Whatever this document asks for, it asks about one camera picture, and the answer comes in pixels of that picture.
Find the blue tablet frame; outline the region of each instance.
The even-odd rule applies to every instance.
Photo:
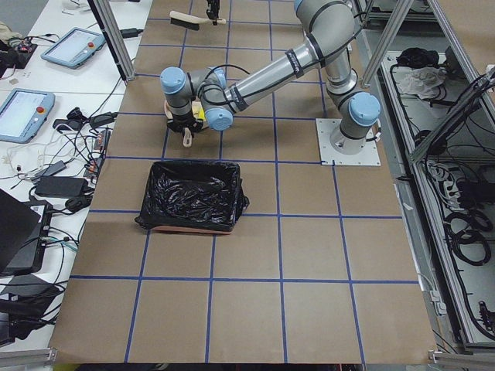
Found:
[[[94,38],[90,40],[90,43],[93,43],[93,46],[86,45],[86,47],[81,49],[77,53],[77,55],[69,62],[50,55],[52,51],[54,51],[57,47],[60,47],[60,45],[66,42],[76,31],[84,32],[86,34],[94,36]],[[41,58],[47,60],[48,62],[60,64],[61,66],[69,67],[74,70],[79,66],[82,66],[98,50],[100,50],[100,48],[104,44],[105,44],[105,38],[100,33],[88,31],[87,29],[80,29],[79,27],[74,27],[67,34],[65,34],[59,41],[54,43],[47,51],[45,51],[41,55]]]
[[[33,111],[31,118],[28,120],[28,122],[26,122],[26,126],[22,130],[20,136],[11,137],[8,135],[0,135],[0,141],[11,141],[14,143],[26,143],[30,141],[36,135],[39,128],[41,128],[41,125],[43,125],[46,118],[48,117],[48,114],[52,110],[53,105],[55,104],[55,94],[53,93],[47,91],[40,91],[40,90],[15,88],[13,91],[10,92],[10,94],[5,99],[5,102],[0,107],[0,115],[9,108],[10,103],[14,99],[15,95],[19,92],[44,95],[45,97],[39,104],[40,107],[44,108],[44,111],[43,112],[38,112],[36,110]]]

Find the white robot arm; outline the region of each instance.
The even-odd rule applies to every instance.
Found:
[[[306,31],[304,42],[229,87],[221,68],[190,73],[165,68],[160,80],[172,113],[169,127],[197,131],[191,102],[198,97],[210,128],[226,130],[237,112],[308,71],[324,68],[326,91],[343,116],[339,130],[332,134],[332,143],[342,153],[358,153],[380,114],[380,104],[374,96],[360,91],[357,74],[350,66],[347,44],[355,36],[353,13],[344,0],[295,0],[294,9]]]

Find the black plastic liner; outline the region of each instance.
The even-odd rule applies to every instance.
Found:
[[[143,228],[177,226],[230,232],[249,205],[241,169],[232,162],[155,162],[141,213]]]

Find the blue joint cap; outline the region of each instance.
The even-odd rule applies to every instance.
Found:
[[[297,9],[299,9],[299,6],[301,5],[302,0],[294,0],[294,12],[297,13]]]
[[[210,108],[205,112],[208,125],[216,131],[224,131],[232,126],[234,116],[225,108]]]
[[[227,87],[227,79],[225,78],[225,71],[222,70],[221,68],[215,68],[215,67],[209,67],[210,70],[213,70],[215,75],[217,75],[217,79],[220,82],[220,86],[222,89],[225,89]]]
[[[361,91],[350,98],[349,114],[362,127],[368,128],[373,126],[377,122],[380,112],[380,102],[375,96],[369,93]]]
[[[162,71],[160,81],[165,94],[176,94],[186,84],[186,74],[179,67],[167,67]]]

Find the white mounting plate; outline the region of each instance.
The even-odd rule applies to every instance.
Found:
[[[316,130],[318,132],[319,157],[322,165],[350,165],[350,166],[380,166],[377,144],[375,141],[367,141],[363,150],[357,155],[345,155],[336,151],[330,144],[330,134],[340,125],[340,119],[317,118]],[[370,131],[367,138],[374,134]]]

